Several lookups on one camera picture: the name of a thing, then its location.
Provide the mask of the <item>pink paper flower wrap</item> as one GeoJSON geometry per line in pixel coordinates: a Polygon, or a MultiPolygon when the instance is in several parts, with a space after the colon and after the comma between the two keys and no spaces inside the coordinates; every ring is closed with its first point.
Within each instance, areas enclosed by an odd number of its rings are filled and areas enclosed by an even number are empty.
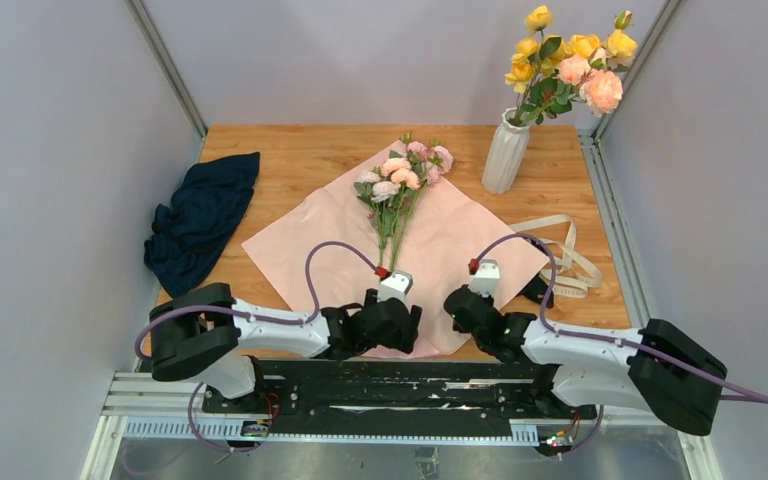
{"type": "MultiPolygon", "coordinates": [[[[366,289],[376,286],[371,269],[338,244],[348,243],[377,260],[369,210],[357,199],[353,182],[399,146],[394,142],[336,177],[243,242],[249,258],[291,309],[358,302],[366,289]]],[[[468,335],[453,330],[443,302],[468,282],[469,261],[510,232],[507,224],[448,178],[423,192],[397,265],[413,277],[410,303],[423,309],[412,357],[452,354],[468,340],[468,335]]]]}

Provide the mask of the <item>black printed ribbon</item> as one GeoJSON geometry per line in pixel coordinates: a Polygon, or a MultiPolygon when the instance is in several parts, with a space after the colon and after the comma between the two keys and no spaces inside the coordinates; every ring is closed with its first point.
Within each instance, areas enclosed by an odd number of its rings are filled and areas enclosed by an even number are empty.
{"type": "Polygon", "coordinates": [[[541,304],[544,298],[548,297],[546,308],[551,309],[554,307],[554,292],[540,275],[533,277],[520,290],[519,296],[525,297],[536,304],[541,304]]]}

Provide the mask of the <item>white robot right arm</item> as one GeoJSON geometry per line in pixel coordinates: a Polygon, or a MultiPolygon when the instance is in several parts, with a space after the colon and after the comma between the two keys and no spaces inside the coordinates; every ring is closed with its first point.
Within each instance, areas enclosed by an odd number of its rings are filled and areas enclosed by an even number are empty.
{"type": "Polygon", "coordinates": [[[446,298],[444,310],[482,352],[534,366],[531,403],[544,417],[604,405],[650,412],[691,435],[712,430],[722,393],[716,382],[727,368],[666,320],[614,330],[541,322],[532,313],[502,314],[467,286],[446,298]]]}

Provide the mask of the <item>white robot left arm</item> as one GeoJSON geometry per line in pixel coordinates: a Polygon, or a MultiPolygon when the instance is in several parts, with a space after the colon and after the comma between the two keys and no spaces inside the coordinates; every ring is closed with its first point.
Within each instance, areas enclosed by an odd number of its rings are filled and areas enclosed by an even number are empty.
{"type": "Polygon", "coordinates": [[[214,283],[156,307],[141,335],[151,339],[154,380],[198,381],[253,413],[264,405],[267,389],[253,356],[242,350],[329,361],[377,347],[410,353],[422,313],[404,291],[386,286],[367,290],[363,303],[307,313],[256,306],[234,298],[229,285],[214,283]]]}

